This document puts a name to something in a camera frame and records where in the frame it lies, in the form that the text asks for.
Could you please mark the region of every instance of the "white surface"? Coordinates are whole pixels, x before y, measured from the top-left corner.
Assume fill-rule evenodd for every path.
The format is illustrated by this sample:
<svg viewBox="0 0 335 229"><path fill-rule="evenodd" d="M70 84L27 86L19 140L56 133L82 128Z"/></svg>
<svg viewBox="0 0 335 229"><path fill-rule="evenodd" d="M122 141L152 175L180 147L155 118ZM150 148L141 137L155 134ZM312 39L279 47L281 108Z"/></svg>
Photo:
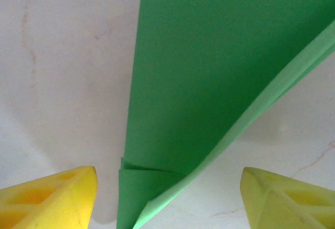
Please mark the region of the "white surface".
<svg viewBox="0 0 335 229"><path fill-rule="evenodd" d="M94 165L115 228L139 0L0 0L0 188ZM244 166L335 189L335 55L143 228L249 228Z"/></svg>

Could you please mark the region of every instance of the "folded green paper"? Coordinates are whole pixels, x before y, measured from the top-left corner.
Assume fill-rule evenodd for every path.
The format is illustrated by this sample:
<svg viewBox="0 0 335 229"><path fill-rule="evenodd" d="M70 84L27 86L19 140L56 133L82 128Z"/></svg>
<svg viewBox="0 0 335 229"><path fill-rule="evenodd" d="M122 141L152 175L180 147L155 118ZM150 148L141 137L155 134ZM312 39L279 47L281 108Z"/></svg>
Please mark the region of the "folded green paper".
<svg viewBox="0 0 335 229"><path fill-rule="evenodd" d="M118 229L139 228L335 49L335 0L141 0Z"/></svg>

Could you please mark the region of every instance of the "white marble surface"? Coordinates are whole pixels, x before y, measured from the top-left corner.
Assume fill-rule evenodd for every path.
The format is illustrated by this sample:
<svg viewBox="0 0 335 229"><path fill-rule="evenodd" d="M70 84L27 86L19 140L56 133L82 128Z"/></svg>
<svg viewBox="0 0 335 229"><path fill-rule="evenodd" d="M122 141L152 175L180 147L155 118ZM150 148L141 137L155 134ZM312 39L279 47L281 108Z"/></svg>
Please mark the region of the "white marble surface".
<svg viewBox="0 0 335 229"><path fill-rule="evenodd" d="M139 0L0 0L0 188L94 165L90 228L115 228ZM249 228L253 166L335 189L335 55L143 228Z"/></svg>

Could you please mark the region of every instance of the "green paper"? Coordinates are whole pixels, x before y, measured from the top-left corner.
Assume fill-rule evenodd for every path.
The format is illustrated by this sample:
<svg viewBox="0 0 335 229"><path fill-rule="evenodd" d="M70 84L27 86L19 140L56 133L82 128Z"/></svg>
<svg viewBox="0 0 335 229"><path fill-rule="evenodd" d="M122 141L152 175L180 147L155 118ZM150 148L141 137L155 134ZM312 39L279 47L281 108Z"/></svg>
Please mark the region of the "green paper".
<svg viewBox="0 0 335 229"><path fill-rule="evenodd" d="M331 54L334 19L334 0L141 0L117 228L142 226ZM186 177L156 197L129 187L157 190L150 172Z"/></svg>

